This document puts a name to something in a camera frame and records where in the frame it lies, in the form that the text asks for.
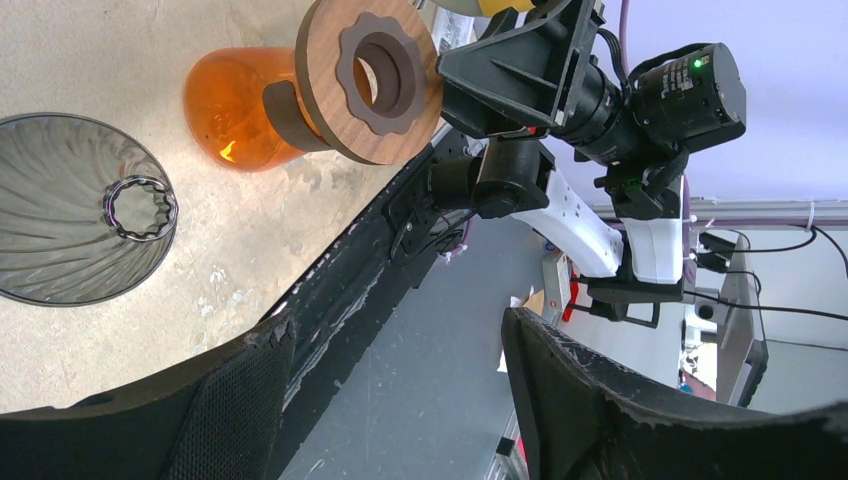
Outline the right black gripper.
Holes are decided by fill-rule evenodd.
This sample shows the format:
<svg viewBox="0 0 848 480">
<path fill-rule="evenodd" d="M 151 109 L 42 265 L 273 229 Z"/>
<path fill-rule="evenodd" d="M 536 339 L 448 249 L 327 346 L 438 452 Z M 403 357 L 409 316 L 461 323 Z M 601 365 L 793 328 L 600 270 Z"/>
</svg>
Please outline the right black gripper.
<svg viewBox="0 0 848 480">
<path fill-rule="evenodd" d="M 462 133 L 525 139 L 549 135 L 580 161 L 613 165 L 636 154 L 625 73 L 610 78 L 592 49 L 621 50 L 601 1 L 509 1 L 481 39 L 443 53 L 441 114 Z"/>
</svg>

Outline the amber glass carafe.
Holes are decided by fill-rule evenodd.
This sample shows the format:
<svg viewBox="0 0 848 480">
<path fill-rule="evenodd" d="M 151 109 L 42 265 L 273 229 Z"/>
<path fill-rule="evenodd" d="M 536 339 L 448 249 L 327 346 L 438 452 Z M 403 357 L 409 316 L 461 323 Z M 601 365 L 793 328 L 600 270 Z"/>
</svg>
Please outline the amber glass carafe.
<svg viewBox="0 0 848 480">
<path fill-rule="evenodd" d="M 184 112 L 202 149 L 236 170 L 266 170 L 329 149 L 305 113 L 292 47 L 202 57 L 185 82 Z"/>
</svg>

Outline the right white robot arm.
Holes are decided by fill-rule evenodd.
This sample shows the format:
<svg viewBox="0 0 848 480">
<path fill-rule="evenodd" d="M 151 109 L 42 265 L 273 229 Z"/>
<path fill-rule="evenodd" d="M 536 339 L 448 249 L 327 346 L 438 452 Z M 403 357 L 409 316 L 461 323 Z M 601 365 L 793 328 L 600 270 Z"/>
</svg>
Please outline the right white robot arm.
<svg viewBox="0 0 848 480">
<path fill-rule="evenodd" d="M 438 60 L 443 117 L 486 148 L 433 167 L 435 207 L 529 225 L 576 267 L 591 314 L 624 321 L 633 304 L 682 300 L 689 159 L 746 130 L 732 53 L 693 43 L 627 69 L 599 1 L 517 16 L 502 9 Z"/>
</svg>

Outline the dark ribbed glass cone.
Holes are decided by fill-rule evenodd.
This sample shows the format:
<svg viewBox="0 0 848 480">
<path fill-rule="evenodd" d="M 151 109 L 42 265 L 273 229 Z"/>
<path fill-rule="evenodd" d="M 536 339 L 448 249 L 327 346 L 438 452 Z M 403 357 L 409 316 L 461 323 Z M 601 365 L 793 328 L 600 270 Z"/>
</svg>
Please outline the dark ribbed glass cone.
<svg viewBox="0 0 848 480">
<path fill-rule="evenodd" d="M 103 122 L 32 113 L 1 122 L 1 294 L 77 307 L 145 281 L 177 232 L 157 159 Z"/>
</svg>

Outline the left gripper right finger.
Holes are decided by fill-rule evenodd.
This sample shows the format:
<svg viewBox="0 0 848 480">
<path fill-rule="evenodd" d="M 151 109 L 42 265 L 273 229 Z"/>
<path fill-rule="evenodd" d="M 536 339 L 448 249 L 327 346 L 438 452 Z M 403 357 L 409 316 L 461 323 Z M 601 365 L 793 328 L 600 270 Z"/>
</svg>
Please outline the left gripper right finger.
<svg viewBox="0 0 848 480">
<path fill-rule="evenodd" d="M 775 415 L 633 371 L 525 308 L 501 337 L 532 479 L 843 479 L 847 406 Z"/>
</svg>

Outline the brown wooden round coaster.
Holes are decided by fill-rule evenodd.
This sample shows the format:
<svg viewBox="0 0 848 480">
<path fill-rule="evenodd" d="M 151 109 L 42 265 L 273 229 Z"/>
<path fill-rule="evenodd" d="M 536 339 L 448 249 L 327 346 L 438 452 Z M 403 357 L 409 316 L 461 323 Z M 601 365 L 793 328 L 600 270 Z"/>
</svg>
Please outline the brown wooden round coaster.
<svg viewBox="0 0 848 480">
<path fill-rule="evenodd" d="M 429 143 L 443 87 L 427 25 L 407 1 L 314 2 L 295 47 L 300 98 L 330 148 L 402 164 Z"/>
</svg>

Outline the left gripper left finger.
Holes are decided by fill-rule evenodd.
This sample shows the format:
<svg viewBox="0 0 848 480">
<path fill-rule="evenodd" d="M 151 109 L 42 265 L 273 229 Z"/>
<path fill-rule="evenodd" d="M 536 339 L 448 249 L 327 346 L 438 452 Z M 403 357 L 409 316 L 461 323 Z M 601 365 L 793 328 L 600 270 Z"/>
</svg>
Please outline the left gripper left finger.
<svg viewBox="0 0 848 480">
<path fill-rule="evenodd" d="M 261 479 L 297 326 L 282 315 L 67 408 L 1 417 L 4 479 Z"/>
</svg>

